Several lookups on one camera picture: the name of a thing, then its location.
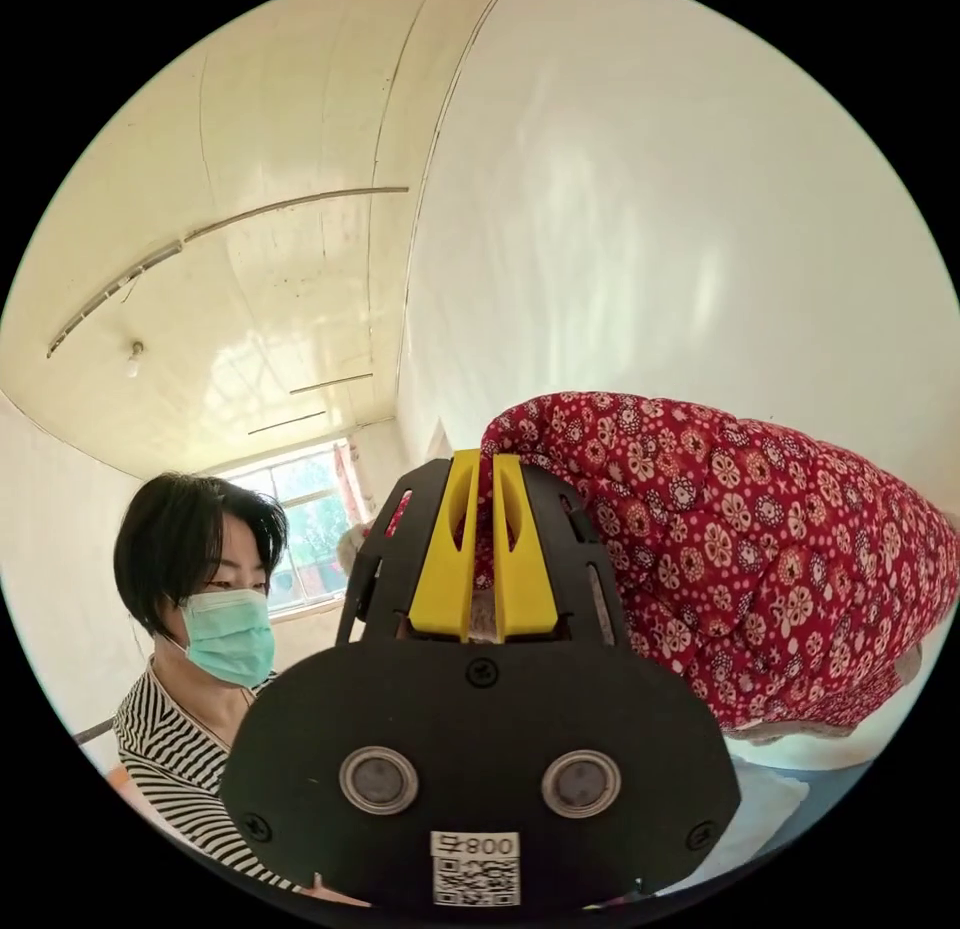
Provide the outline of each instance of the surgical mask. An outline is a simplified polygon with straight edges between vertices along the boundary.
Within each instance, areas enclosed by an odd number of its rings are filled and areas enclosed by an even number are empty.
[[[182,611],[189,640],[184,654],[195,666],[246,689],[267,678],[275,644],[263,593],[201,592]]]

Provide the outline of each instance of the qr code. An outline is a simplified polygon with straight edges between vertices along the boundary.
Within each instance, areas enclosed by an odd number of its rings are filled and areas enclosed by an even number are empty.
[[[439,906],[518,906],[520,860],[434,857],[433,901]]]

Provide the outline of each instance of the ceiling light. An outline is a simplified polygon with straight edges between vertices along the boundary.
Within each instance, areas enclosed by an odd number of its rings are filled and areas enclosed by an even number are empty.
[[[127,360],[127,376],[136,379],[140,371],[140,354],[143,352],[143,343],[135,342],[130,352],[130,358]]]

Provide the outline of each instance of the label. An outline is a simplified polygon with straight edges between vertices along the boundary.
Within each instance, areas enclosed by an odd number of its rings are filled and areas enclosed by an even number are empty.
[[[520,905],[519,833],[431,832],[430,855],[436,905]]]

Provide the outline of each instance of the screw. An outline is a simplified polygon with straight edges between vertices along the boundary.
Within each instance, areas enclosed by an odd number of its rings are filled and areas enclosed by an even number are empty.
[[[247,835],[254,842],[269,842],[273,838],[270,827],[259,816],[252,812],[248,813],[241,820],[241,824]]]
[[[474,659],[467,666],[467,682],[476,689],[488,689],[500,675],[491,659]]]
[[[698,852],[707,845],[707,843],[713,841],[713,834],[716,828],[716,823],[710,820],[698,823],[687,835],[687,848],[691,852]]]

